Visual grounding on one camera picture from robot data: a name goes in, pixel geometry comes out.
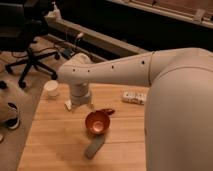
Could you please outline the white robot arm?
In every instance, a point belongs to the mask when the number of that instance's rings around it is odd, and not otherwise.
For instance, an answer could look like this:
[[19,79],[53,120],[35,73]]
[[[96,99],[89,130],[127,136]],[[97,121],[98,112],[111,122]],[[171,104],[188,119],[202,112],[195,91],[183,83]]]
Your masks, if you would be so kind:
[[100,63],[78,53],[58,74],[74,106],[91,100],[91,83],[147,87],[147,171],[213,171],[213,52],[169,49]]

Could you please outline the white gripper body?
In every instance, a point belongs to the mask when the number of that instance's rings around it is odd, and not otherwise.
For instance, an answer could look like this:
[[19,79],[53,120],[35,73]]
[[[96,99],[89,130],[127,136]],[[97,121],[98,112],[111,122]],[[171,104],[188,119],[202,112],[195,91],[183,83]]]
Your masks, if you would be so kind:
[[88,83],[71,84],[69,89],[72,109],[76,109],[82,105],[87,105],[90,109],[94,108],[92,104],[92,92],[89,89]]

